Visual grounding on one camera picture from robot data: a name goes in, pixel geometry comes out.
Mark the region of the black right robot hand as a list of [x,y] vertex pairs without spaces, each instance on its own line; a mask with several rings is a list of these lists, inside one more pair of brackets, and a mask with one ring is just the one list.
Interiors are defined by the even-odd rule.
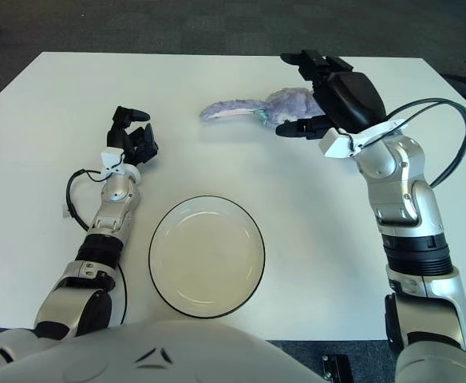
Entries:
[[312,99],[324,113],[284,122],[276,127],[277,135],[316,140],[330,128],[357,134],[386,119],[384,103],[371,80],[340,57],[324,57],[309,49],[282,53],[280,57],[297,66],[302,78],[312,82]]

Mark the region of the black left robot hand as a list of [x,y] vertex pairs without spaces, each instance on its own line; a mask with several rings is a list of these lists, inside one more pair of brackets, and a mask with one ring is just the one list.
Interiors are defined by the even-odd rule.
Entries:
[[[113,115],[113,125],[107,135],[107,146],[122,149],[125,164],[137,166],[148,162],[157,155],[159,148],[149,121],[148,113],[122,106],[116,108]],[[139,127],[127,133],[126,130],[131,123],[136,122],[146,122],[147,124],[144,128]]]

